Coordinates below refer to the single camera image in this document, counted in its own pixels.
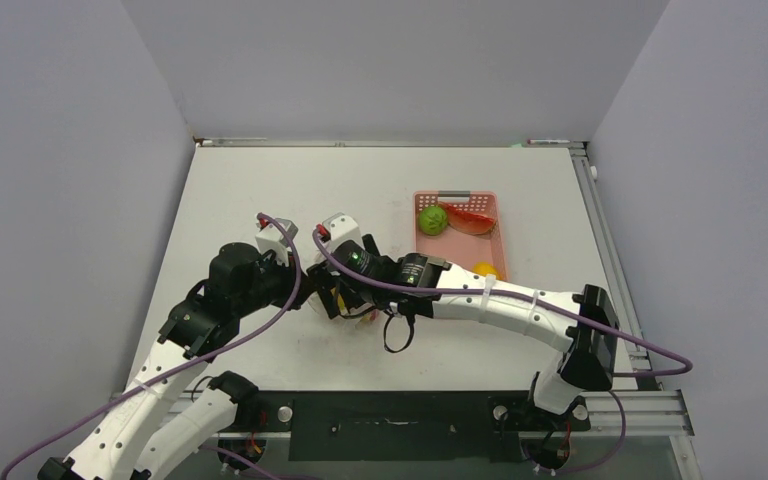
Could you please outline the clear dotted zip top bag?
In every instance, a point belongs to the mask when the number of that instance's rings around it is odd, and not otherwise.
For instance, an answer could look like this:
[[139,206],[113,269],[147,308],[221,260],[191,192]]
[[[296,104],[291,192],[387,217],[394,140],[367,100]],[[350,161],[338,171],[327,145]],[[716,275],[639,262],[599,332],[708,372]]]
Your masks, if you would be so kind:
[[343,316],[337,314],[335,317],[331,318],[328,316],[325,305],[317,294],[313,294],[306,301],[306,305],[312,309],[314,315],[320,322],[336,325],[343,330],[358,330],[372,327],[377,320],[382,320],[384,318],[382,312],[374,310],[373,306],[368,303],[352,308],[347,307],[345,304],[346,313]]

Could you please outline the green toy apple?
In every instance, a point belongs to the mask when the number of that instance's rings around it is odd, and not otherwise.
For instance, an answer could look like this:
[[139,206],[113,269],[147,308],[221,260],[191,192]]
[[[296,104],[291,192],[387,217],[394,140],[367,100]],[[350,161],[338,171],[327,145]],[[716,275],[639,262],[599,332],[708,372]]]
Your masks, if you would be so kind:
[[441,206],[431,205],[419,212],[417,224],[423,234],[437,236],[448,227],[448,214]]

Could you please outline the yellow toy lemon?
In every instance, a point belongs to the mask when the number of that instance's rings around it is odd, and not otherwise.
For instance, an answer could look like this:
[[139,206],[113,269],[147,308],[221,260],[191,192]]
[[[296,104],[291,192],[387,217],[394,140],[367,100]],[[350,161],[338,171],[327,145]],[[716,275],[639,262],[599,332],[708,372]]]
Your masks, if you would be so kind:
[[499,280],[504,279],[504,276],[501,274],[501,272],[490,263],[486,263],[486,262],[477,263],[472,267],[472,271],[481,276],[492,275],[496,279],[499,279]]

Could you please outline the yellow toy bell pepper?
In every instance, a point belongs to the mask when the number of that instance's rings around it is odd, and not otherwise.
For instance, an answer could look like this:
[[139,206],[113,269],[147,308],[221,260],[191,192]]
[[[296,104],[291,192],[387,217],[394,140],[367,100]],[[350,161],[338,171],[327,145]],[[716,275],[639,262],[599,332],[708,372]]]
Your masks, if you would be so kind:
[[334,305],[339,316],[343,316],[346,313],[345,302],[337,291],[334,291]]

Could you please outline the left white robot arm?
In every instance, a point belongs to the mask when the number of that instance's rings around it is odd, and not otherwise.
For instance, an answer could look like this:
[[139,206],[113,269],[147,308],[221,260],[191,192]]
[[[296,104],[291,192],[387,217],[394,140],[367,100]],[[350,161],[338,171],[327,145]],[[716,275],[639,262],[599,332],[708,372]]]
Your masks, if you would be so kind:
[[268,331],[303,300],[304,274],[292,241],[230,243],[169,313],[127,390],[95,412],[99,424],[40,479],[163,479],[213,434],[256,421],[258,389],[226,371],[171,422],[173,404],[218,356]]

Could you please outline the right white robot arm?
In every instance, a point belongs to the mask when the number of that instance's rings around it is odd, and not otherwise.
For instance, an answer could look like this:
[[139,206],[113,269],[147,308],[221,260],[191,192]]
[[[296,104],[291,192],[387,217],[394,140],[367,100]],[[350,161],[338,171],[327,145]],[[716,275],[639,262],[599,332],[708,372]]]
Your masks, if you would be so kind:
[[413,330],[417,318],[475,321],[521,334],[555,350],[537,372],[525,401],[527,419],[549,428],[583,392],[607,392],[615,376],[618,318],[608,292],[529,289],[468,271],[440,258],[410,253],[393,260],[354,240],[340,245],[314,234],[344,303],[373,305]]

